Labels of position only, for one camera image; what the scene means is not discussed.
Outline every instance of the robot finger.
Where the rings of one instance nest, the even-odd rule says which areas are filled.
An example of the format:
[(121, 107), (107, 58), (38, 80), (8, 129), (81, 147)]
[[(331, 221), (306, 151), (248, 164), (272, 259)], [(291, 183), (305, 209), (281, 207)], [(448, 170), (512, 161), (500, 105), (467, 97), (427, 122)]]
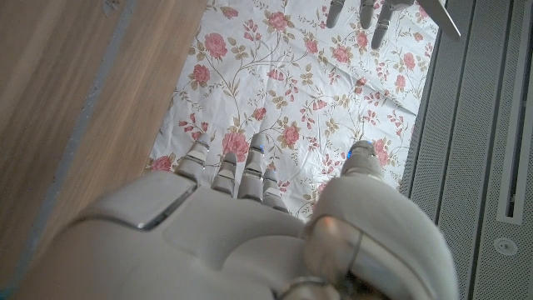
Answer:
[(237, 197), (240, 199), (250, 199), (262, 203), (263, 201), (263, 156), (265, 146), (265, 136), (258, 133), (252, 137), (250, 151), (244, 171), (242, 172), (241, 185)]
[(263, 204), (279, 210), (284, 213), (289, 213), (286, 209), (286, 205), (281, 199), (281, 192), (277, 188), (277, 175), (275, 171), (267, 169), (265, 171), (263, 180)]
[(185, 157), (176, 168), (176, 174), (190, 178), (199, 183), (203, 169), (206, 165), (207, 152), (209, 152), (210, 138), (202, 134), (191, 146)]
[(237, 155), (230, 152), (224, 156), (218, 174), (213, 180), (212, 189), (226, 193), (233, 197), (235, 189), (235, 171), (237, 169)]

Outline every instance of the ventilation grille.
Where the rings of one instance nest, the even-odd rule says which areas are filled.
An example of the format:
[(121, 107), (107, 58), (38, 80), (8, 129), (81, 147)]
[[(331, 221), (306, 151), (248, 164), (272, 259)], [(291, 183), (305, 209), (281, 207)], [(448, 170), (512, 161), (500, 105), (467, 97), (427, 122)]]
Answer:
[[(501, 180), (506, 153), (507, 130), (511, 115), (511, 102), (516, 80), (523, 15), (531, 7), (524, 0), (515, 0), (509, 32), (506, 72), (502, 86), (501, 105), (496, 128), (491, 177), (486, 199), (486, 212), (481, 235), (481, 248), (477, 266), (474, 299), (531, 299), (531, 268), (533, 264), (533, 152), (529, 153), (523, 222), (520, 226), (497, 222)], [(497, 238), (510, 238), (518, 246), (515, 256), (499, 254), (494, 248)]]
[(446, 35), (441, 35), (411, 190), (413, 202), (432, 220), (436, 220), (441, 195), (446, 167), (446, 155), (443, 153), (447, 153), (449, 148), (457, 89), (464, 65), (462, 58), (471, 21), (472, 1), (450, 0), (447, 9), (463, 38), (461, 42), (453, 42)]
[(456, 260), (462, 299), (467, 299), (470, 289), (481, 198), (488, 175), (486, 164), (495, 125), (508, 6), (507, 1), (476, 1), (442, 194), (438, 225)]

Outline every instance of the robot fingertip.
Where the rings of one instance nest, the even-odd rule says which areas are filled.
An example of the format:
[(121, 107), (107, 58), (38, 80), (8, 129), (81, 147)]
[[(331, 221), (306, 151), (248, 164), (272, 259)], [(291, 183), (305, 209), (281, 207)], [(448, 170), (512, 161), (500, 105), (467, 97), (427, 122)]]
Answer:
[(237, 155), (235, 153), (233, 153), (233, 152), (228, 152), (224, 156), (224, 162), (236, 165), (237, 164)]

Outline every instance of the rose print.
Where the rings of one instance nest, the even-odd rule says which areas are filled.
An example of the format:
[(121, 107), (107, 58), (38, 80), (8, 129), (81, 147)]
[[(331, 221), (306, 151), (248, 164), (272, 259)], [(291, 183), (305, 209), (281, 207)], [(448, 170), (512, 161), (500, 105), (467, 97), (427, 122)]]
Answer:
[(368, 38), (366, 37), (365, 32), (361, 31), (357, 34), (357, 44), (359, 47), (366, 47), (368, 45)]
[(401, 91), (403, 92), (404, 91), (404, 88), (406, 87), (406, 78), (403, 77), (403, 75), (398, 75), (398, 77), (396, 77), (396, 82), (394, 82), (394, 84), (396, 85), (396, 91)]
[(362, 77), (356, 82), (356, 94), (363, 93), (363, 87), (366, 84), (366, 78)]
[(389, 153), (387, 152), (388, 146), (386, 145), (385, 138), (381, 138), (374, 142), (374, 150), (376, 151), (377, 160), (380, 162), (381, 167), (385, 167), (389, 164)]
[(222, 140), (222, 147), (224, 148), (223, 154), (230, 152), (235, 153), (239, 163), (244, 162), (247, 158), (246, 155), (248, 153), (249, 145), (246, 137), (243, 134), (238, 132), (226, 133), (226, 135), (224, 135), (224, 139)]
[(428, 15), (427, 12), (424, 10), (424, 8), (422, 8), (422, 6), (419, 6), (419, 7), (418, 7), (417, 17), (424, 19), (424, 18), (429, 17), (429, 15)]
[(224, 38), (218, 33), (206, 35), (206, 48), (214, 58), (222, 58), (227, 53), (226, 42), (224, 42)]
[(419, 42), (419, 41), (424, 39), (424, 36), (422, 36), (418, 32), (415, 32), (415, 34), (413, 34), (413, 37), (415, 37), (415, 41), (417, 41), (417, 42)]
[(281, 142), (282, 148), (287, 148), (294, 150), (294, 144), (300, 138), (300, 128), (296, 125), (296, 122), (293, 122), (291, 126), (285, 124), (285, 129), (281, 136), (277, 137), (277, 140)]
[(261, 121), (263, 118), (265, 118), (265, 113), (267, 113), (265, 108), (257, 108), (255, 111), (253, 111), (252, 117), (254, 117), (257, 121)]
[(224, 17), (230, 20), (239, 15), (239, 12), (231, 7), (221, 7), (220, 9), (222, 10)]
[(210, 74), (206, 66), (197, 64), (194, 66), (194, 71), (192, 71), (194, 80), (198, 81), (200, 84), (206, 83), (209, 81)]
[(413, 57), (413, 53), (406, 53), (404, 56), (403, 56), (403, 63), (406, 65), (406, 67), (409, 69), (409, 70), (413, 70), (416, 66), (416, 63), (415, 63), (415, 58)]
[(312, 40), (306, 41), (306, 48), (310, 54), (317, 53), (318, 52), (317, 41), (312, 41)]
[(339, 63), (350, 63), (350, 58), (353, 58), (353, 54), (350, 52), (350, 47), (344, 47), (337, 45), (336, 48), (331, 47), (332, 57)]
[(171, 157), (168, 156), (162, 156), (152, 162), (152, 165), (150, 166), (150, 169), (152, 171), (171, 171), (172, 168), (172, 161)]
[(269, 18), (268, 18), (268, 24), (277, 31), (284, 31), (285, 28), (289, 25), (289, 22), (285, 18), (285, 14), (283, 12), (274, 12)]

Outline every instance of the pink rose pattern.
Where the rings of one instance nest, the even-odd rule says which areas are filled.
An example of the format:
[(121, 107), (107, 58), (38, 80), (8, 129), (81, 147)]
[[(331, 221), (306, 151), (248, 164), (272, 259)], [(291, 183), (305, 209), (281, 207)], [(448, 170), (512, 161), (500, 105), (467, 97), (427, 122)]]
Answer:
[(202, 66), (199, 64), (194, 66), (194, 71), (192, 71), (192, 75), (194, 77), (194, 80), (198, 81), (199, 83), (206, 83), (209, 81), (209, 78), (211, 78), (211, 75), (209, 74), (209, 69), (206, 68), (206, 66)]
[(241, 168), (262, 132), (264, 167), (277, 170), (289, 211), (307, 219), (346, 150), (368, 139), (397, 187), (437, 27), (415, 4), (375, 51), (373, 28), (356, 19), (327, 29), (328, 8), (327, 0), (210, 1), (147, 169), (174, 171), (205, 133), (207, 183), (222, 154), (234, 152)]
[(276, 29), (277, 31), (284, 31), (285, 28), (289, 25), (289, 22), (283, 12), (274, 12), (268, 18), (268, 24), (274, 27), (274, 29)]
[(247, 142), (246, 137), (239, 132), (230, 132), (224, 135), (222, 139), (222, 147), (224, 154), (235, 153), (237, 155), (237, 161), (242, 163), (247, 159), (248, 148), (250, 145)]
[(211, 33), (206, 35), (206, 48), (214, 58), (222, 58), (226, 55), (226, 42), (224, 37), (218, 33)]

